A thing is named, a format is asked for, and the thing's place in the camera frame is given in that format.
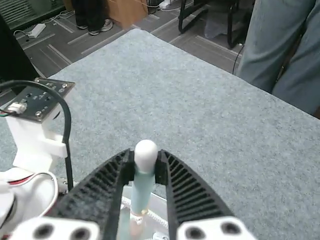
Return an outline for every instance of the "person's leg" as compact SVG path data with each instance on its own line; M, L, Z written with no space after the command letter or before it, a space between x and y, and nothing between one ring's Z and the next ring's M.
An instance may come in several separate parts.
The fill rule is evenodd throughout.
M86 29L88 25L83 2L84 0L71 1L75 13L75 22L79 29Z
M316 0L256 0L237 76L271 93Z
M305 24L300 45L272 94L313 115L320 107L320 0Z
M105 24L103 0L83 0L89 32L99 31Z

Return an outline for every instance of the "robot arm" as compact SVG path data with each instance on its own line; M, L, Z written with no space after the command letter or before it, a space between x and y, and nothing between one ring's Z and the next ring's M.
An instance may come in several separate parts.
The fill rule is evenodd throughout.
M123 186L134 180L134 174L134 152L119 152L64 196L48 218L23 223L11 240L22 236L26 240L115 240ZM165 150L158 152L155 181L166 187L171 240L255 239L201 177ZM40 233L44 238L35 237Z

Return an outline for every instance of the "cardboard box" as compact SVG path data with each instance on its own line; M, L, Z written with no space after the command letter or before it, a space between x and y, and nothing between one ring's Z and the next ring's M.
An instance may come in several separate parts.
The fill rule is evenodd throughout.
M72 6L71 0L63 0L63 4L65 6L65 9L67 11L72 11L74 10L74 7Z

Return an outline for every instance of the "black cable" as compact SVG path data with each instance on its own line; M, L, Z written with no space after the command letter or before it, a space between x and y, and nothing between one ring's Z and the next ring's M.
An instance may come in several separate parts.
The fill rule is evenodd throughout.
M240 53L242 52L242 50L244 49L245 45L243 44L240 51L238 52L238 55L236 56L235 60L234 60L234 63L233 63L233 68L232 68L232 75L235 74L235 68L236 68L236 62L238 60L238 57L240 55Z
M68 190L70 191L74 187L74 179L72 173L71 157L70 157L70 146L69 146L69 137L71 132L71 113L68 104L66 101L57 93L55 90L35 81L27 80L11 80L0 84L0 91L7 89L12 89L16 87L33 87L41 89L44 92L50 94L62 107L64 114L64 130L62 136L62 143L66 146L67 157L65 160L65 169L66 169L66 178L68 182Z

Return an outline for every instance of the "white ball tip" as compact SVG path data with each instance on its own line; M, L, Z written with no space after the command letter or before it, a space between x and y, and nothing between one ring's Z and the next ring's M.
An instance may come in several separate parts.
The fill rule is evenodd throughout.
M142 172L153 172L157 157L158 147L151 140L141 140L134 148L134 162Z

